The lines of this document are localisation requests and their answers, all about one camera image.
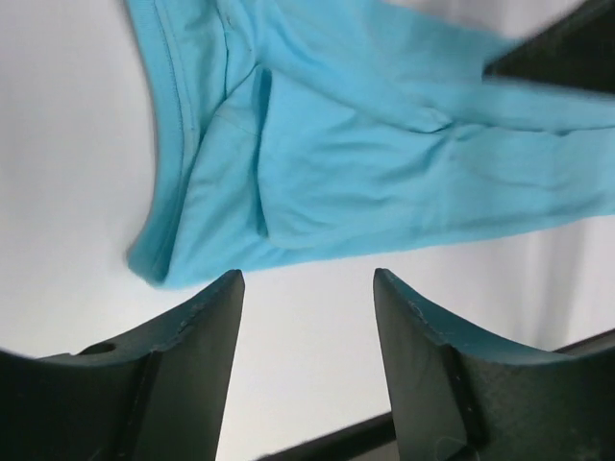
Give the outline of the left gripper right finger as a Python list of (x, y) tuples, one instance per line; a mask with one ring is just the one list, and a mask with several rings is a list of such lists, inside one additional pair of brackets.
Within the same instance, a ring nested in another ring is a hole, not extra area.
[(373, 279), (392, 419), (404, 460), (610, 460), (614, 335), (547, 352)]

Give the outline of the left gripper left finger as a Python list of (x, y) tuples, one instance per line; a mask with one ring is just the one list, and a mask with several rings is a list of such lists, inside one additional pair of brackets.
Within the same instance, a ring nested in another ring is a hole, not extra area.
[(77, 354), (1, 355), (5, 460), (211, 460), (234, 362), (244, 279)]

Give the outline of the light blue t-shirt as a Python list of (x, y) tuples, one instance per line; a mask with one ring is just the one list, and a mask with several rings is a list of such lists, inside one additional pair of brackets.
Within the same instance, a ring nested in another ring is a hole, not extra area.
[(614, 105), (488, 83), (511, 38), (384, 1), (131, 1), (157, 174), (128, 253), (182, 288), (614, 211)]

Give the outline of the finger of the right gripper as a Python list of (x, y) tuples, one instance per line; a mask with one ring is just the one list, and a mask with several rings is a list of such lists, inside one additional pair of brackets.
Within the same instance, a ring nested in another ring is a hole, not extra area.
[(590, 0), (483, 69), (485, 78), (612, 94), (614, 3)]

